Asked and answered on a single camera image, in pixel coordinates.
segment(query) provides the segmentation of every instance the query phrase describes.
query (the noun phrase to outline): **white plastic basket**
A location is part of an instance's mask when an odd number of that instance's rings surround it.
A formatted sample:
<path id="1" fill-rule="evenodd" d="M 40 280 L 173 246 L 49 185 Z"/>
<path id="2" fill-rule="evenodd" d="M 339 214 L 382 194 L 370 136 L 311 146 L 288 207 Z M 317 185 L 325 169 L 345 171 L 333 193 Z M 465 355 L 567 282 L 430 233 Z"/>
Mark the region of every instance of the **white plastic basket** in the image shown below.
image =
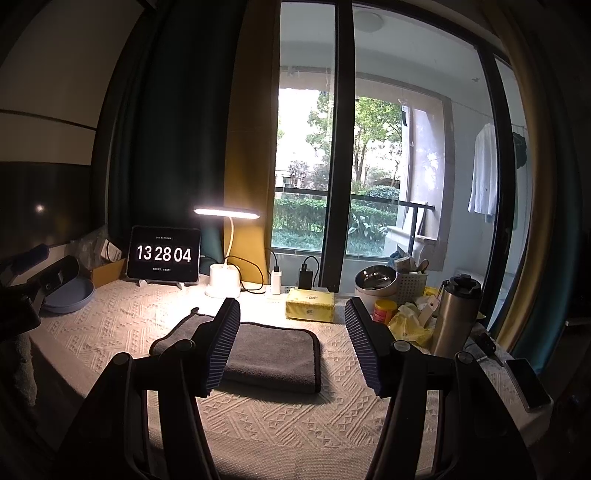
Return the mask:
<path id="1" fill-rule="evenodd" d="M 406 301 L 415 301 L 423 296 L 427 285 L 427 273 L 399 273 L 398 291 L 394 294 L 394 301 L 402 305 Z"/>

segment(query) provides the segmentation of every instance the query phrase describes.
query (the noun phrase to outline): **yellow tissue package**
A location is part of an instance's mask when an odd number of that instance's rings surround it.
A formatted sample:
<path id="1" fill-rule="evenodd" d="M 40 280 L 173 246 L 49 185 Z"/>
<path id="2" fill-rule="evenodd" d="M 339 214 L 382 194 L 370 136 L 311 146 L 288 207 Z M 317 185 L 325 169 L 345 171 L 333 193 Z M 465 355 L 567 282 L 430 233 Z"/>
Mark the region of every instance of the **yellow tissue package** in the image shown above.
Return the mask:
<path id="1" fill-rule="evenodd" d="M 335 294 L 292 288 L 285 301 L 285 316 L 294 320 L 332 322 L 335 318 Z"/>

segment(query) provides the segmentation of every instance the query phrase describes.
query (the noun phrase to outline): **digital clock display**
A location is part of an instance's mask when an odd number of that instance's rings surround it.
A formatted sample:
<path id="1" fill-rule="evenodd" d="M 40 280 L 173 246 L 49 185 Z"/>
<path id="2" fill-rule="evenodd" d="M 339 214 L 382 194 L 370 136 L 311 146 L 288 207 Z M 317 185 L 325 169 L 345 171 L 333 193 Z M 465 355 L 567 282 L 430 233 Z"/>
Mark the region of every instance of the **digital clock display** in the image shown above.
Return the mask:
<path id="1" fill-rule="evenodd" d="M 127 276 L 167 283 L 196 283 L 200 241 L 198 229 L 134 226 Z"/>

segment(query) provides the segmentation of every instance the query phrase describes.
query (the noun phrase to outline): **white lamp base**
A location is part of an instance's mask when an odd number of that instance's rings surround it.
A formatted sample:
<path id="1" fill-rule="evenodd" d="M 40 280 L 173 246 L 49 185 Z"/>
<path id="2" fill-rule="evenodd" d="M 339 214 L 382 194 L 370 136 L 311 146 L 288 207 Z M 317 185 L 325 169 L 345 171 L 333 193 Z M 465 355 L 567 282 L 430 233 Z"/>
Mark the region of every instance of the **white lamp base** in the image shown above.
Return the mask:
<path id="1" fill-rule="evenodd" d="M 205 295 L 215 299 L 240 296 L 240 272 L 235 265 L 214 263 L 209 267 L 209 285 Z"/>

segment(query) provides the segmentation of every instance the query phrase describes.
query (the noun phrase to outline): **balcony railing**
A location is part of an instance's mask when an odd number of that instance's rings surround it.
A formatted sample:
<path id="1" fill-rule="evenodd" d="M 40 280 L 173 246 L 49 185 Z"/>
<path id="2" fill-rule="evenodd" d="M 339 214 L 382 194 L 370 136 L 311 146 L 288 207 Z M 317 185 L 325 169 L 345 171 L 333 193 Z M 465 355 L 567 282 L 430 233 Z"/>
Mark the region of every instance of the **balcony railing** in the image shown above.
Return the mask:
<path id="1" fill-rule="evenodd" d="M 328 197 L 328 192 L 325 190 L 312 190 L 312 189 L 296 189 L 293 187 L 275 187 L 275 191 L 279 193 L 299 193 L 304 195 L 316 195 L 319 197 Z M 406 202 L 405 200 L 395 200 L 395 199 L 384 199 L 380 197 L 370 197 L 368 195 L 358 195 L 356 193 L 351 194 L 352 200 L 364 200 L 366 202 L 377 202 L 377 203 L 389 203 L 390 205 L 398 205 L 402 207 L 408 207 L 413 209 L 413 219 L 411 222 L 411 228 L 409 232 L 409 239 L 408 239 L 408 254 L 413 254 L 414 248 L 414 238 L 416 235 L 417 230 L 417 219 L 418 219 L 418 209 L 422 208 L 425 210 L 434 211 L 435 207 L 433 205 L 424 205 L 422 203 L 414 203 L 414 202 Z"/>

